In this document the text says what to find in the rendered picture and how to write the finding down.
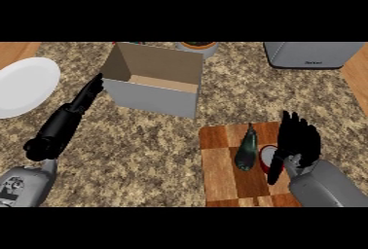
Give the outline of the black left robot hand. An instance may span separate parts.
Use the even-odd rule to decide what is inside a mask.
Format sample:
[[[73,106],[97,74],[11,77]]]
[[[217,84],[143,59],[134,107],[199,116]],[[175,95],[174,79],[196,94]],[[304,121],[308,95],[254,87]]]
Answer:
[[[103,90],[101,84],[101,74],[97,74],[81,88],[72,102],[64,103],[51,114],[35,137],[23,145],[29,160],[53,160],[61,154],[75,134],[81,116]]]

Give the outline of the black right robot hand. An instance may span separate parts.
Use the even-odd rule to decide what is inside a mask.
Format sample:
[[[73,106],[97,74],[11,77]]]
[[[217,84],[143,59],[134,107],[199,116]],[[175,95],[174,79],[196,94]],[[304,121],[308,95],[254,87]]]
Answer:
[[[285,111],[279,126],[277,150],[267,173],[268,185],[277,182],[285,159],[295,155],[299,155],[296,168],[310,166],[320,156],[320,135],[316,127],[298,117],[296,113]]]

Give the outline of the checkered wooden cutting board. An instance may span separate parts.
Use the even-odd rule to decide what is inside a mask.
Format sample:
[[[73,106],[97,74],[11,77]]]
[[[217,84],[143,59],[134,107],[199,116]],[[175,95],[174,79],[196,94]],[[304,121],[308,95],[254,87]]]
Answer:
[[[256,159],[252,168],[242,171],[234,165],[239,142],[246,124],[205,126],[197,131],[205,205],[299,207],[289,193],[289,176],[282,171],[277,183],[267,184],[265,153],[277,146],[279,123],[255,123]]]

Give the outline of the open cardboard box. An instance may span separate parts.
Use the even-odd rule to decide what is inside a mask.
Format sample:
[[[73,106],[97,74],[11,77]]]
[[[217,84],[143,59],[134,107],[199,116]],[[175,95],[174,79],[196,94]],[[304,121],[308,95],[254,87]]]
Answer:
[[[103,88],[120,107],[194,118],[202,55],[119,42],[100,67]]]

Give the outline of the dark green eggplant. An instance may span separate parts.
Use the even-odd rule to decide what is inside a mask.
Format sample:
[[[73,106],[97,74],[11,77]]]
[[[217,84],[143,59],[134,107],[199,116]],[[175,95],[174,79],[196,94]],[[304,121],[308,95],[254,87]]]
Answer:
[[[243,138],[236,150],[234,164],[236,168],[248,171],[252,168],[256,156],[256,133],[252,124],[248,125]]]

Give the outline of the white plate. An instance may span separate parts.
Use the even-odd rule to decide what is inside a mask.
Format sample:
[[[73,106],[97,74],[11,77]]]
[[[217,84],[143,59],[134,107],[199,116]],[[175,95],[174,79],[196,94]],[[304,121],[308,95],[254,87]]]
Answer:
[[[30,111],[50,96],[60,79],[57,63],[29,57],[0,70],[0,119]]]

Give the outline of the grey appliance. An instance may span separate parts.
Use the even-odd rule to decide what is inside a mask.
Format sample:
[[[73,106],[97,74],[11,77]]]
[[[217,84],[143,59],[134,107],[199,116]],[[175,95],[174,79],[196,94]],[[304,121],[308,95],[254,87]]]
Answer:
[[[339,69],[363,42],[264,42],[271,67],[282,69]]]

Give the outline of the grey pot with orange rim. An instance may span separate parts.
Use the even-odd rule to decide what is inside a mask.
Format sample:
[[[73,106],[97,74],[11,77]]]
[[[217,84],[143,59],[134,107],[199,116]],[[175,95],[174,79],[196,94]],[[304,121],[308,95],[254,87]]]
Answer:
[[[177,42],[175,47],[178,50],[200,53],[202,58],[206,59],[211,57],[217,51],[218,43],[217,42]]]

